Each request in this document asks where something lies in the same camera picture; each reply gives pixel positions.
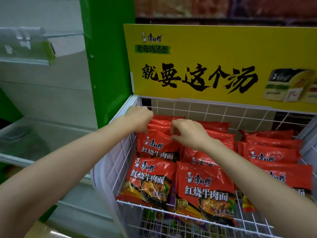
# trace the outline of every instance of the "green shelf side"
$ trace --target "green shelf side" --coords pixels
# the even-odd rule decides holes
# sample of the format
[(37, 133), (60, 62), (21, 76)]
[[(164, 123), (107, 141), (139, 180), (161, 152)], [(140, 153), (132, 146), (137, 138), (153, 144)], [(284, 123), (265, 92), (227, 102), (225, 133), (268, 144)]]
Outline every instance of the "green shelf side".
[(132, 94), (123, 24), (135, 23), (134, 0), (80, 0), (98, 128)]
[(22, 114), (0, 88), (0, 119), (13, 123), (22, 117)]

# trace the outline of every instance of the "person's left arm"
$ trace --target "person's left arm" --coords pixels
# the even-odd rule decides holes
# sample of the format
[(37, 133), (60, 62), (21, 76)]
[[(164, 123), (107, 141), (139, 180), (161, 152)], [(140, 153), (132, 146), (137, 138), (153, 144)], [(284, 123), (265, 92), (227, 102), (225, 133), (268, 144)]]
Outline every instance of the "person's left arm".
[(0, 185), (0, 237), (24, 237), (117, 143), (146, 132), (153, 112), (130, 107), (124, 116), (26, 167)]

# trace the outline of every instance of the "yellow advertising board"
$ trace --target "yellow advertising board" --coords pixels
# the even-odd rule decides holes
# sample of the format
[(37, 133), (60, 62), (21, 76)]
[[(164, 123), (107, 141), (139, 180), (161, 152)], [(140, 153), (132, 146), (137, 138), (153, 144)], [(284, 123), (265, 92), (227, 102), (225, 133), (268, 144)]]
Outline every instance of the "yellow advertising board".
[(317, 113), (317, 28), (125, 24), (134, 93)]

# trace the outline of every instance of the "person's right arm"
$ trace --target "person's right arm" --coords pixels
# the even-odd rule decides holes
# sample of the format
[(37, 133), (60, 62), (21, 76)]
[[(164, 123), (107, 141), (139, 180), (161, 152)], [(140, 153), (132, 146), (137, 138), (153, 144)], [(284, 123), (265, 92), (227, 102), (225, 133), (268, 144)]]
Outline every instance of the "person's right arm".
[(171, 139), (212, 157), (279, 235), (317, 237), (317, 205), (311, 200), (209, 137), (201, 124), (177, 119), (172, 121), (171, 133), (176, 130), (180, 136)]

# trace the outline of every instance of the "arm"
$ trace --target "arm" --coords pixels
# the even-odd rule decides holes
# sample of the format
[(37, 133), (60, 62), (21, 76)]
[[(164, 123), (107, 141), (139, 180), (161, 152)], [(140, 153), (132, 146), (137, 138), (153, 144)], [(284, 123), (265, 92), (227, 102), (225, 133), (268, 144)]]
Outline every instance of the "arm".
[(254, 206), (284, 237), (315, 237), (317, 205), (274, 179), (219, 140), (208, 136), (201, 124), (173, 120), (171, 139), (208, 154), (235, 182)]
[(34, 162), (0, 185), (0, 237), (24, 237), (117, 143), (132, 132), (146, 132), (153, 112), (130, 107), (105, 127)]

